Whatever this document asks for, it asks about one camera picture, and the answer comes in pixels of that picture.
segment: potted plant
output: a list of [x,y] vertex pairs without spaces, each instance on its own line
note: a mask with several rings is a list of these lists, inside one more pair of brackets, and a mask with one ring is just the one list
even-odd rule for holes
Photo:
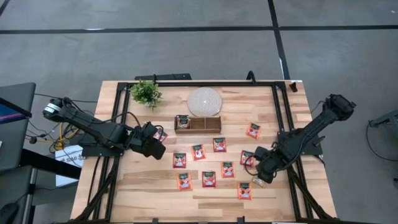
[[139,80],[139,83],[132,86],[129,91],[135,101],[154,110],[159,99],[162,98],[162,93],[157,91],[157,86],[158,84],[154,84],[152,81]]

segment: wooden tabletop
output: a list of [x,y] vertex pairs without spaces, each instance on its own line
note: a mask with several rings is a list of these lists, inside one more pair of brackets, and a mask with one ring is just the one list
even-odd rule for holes
[[[95,113],[97,118],[111,117],[117,84],[116,81],[103,82]],[[303,84],[297,83],[297,88],[298,92],[293,93],[287,89],[287,93],[294,125],[302,128],[312,117]],[[174,117],[177,114],[191,114],[187,107],[187,98],[194,89],[196,87],[160,87],[163,100],[154,111],[130,98],[128,111],[133,112],[141,124],[151,121],[162,125],[169,136],[164,141],[166,153],[159,161],[132,151],[126,151],[123,155],[119,165],[111,221],[150,222],[153,218],[159,218],[160,222],[235,222],[241,216],[245,216],[247,222],[295,220],[285,171],[278,172],[273,183],[264,188],[252,184],[252,200],[238,199],[237,183],[251,181],[251,176],[239,165],[241,151],[254,152],[257,146],[269,149],[279,130],[271,87],[214,87],[223,99],[221,112],[217,115],[221,116],[221,134],[176,135]],[[124,94],[122,92],[119,113]],[[279,96],[284,111],[280,92]],[[285,127],[288,127],[285,114],[284,121]],[[259,139],[246,136],[249,123],[261,126]],[[136,125],[130,116],[127,116],[126,124],[132,127]],[[227,152],[213,152],[213,138],[217,137],[226,138]],[[190,147],[196,144],[204,145],[206,159],[193,160]],[[173,168],[174,152],[187,153],[186,169]],[[313,156],[302,156],[302,160],[309,191],[327,213],[335,216],[323,164]],[[234,162],[236,178],[221,177],[221,161]],[[86,207],[95,162],[96,157],[91,157],[84,163],[71,218],[77,217]],[[102,159],[95,177],[93,195],[98,188],[101,163]],[[202,171],[216,172],[216,188],[202,187]],[[178,190],[176,175],[183,172],[191,173],[193,190]],[[302,195],[298,189],[297,193],[302,216],[305,216]],[[100,217],[104,217],[107,198],[108,195],[105,194]]]

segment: wooden box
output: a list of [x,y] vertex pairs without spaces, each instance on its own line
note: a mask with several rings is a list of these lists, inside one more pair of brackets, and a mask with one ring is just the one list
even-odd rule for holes
[[177,128],[177,117],[174,118],[176,134],[219,134],[221,132],[221,117],[189,117],[191,122],[187,129]]

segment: gray floor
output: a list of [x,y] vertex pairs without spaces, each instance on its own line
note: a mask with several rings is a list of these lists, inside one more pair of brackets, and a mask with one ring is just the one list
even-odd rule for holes
[[[275,8],[280,26],[398,24],[395,0],[276,0]],[[0,17],[0,29],[271,24],[265,0],[11,0]],[[369,119],[398,109],[398,30],[283,31],[281,35],[290,77],[304,81],[311,107],[330,93],[341,93],[358,105],[348,121],[323,132],[326,171],[338,216],[396,223],[398,190],[392,178],[398,177],[398,165],[369,151],[365,128]],[[36,82],[38,93],[76,99],[97,99],[103,80],[185,72],[194,79],[240,79],[248,70],[257,79],[283,79],[273,31],[0,35],[0,85]],[[42,129],[54,126],[41,115],[47,101],[35,97],[32,110],[32,122]],[[388,126],[371,129],[369,140],[383,156],[398,159],[398,140]],[[25,147],[48,154],[47,145]],[[41,205],[34,223],[66,221],[72,204],[73,197],[68,196]]]

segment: computer monitor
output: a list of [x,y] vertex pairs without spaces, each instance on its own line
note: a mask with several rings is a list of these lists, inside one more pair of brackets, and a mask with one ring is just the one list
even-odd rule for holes
[[0,98],[0,124],[31,118],[32,113]]

